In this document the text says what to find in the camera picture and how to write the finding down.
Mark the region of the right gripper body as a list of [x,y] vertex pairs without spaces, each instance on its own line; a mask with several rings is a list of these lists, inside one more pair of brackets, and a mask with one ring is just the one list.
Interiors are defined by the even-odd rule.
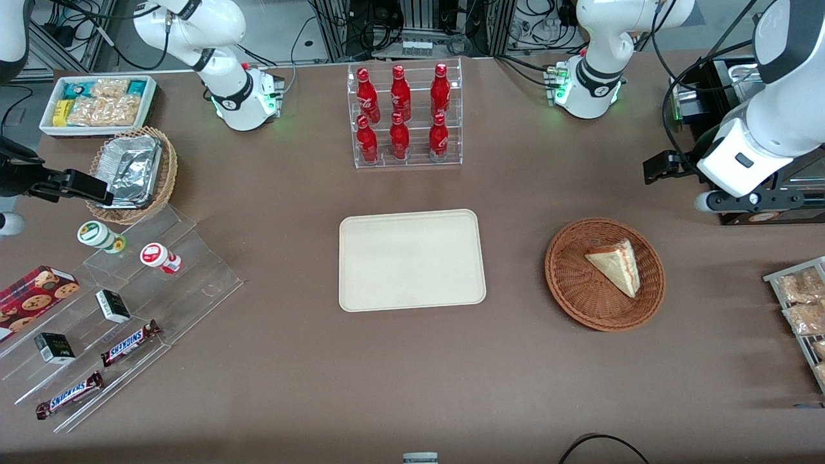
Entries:
[[49,179],[44,160],[24,145],[1,137],[1,197],[26,194],[33,185]]

